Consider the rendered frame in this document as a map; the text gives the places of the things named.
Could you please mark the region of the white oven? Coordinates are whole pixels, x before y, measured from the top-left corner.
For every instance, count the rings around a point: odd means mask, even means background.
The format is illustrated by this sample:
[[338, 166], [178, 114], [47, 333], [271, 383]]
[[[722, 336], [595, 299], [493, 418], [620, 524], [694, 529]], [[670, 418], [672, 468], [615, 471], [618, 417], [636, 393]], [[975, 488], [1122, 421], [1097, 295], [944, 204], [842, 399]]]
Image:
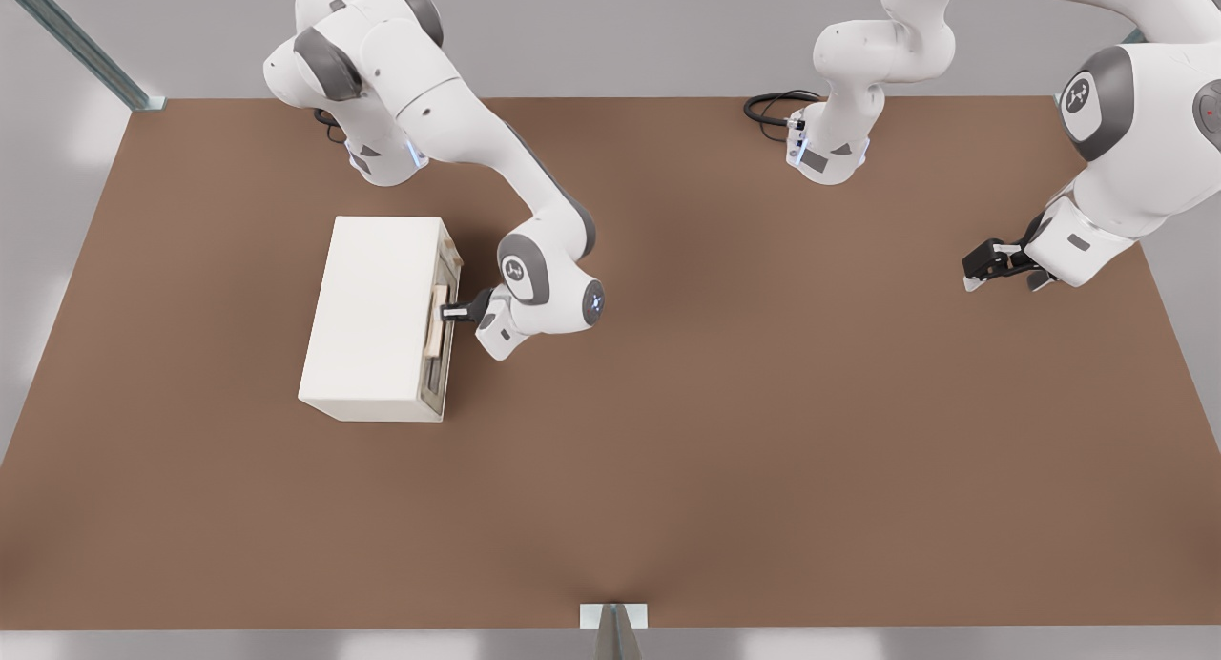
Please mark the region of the white oven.
[[298, 398], [344, 422], [444, 417], [462, 256], [440, 217], [336, 217]]

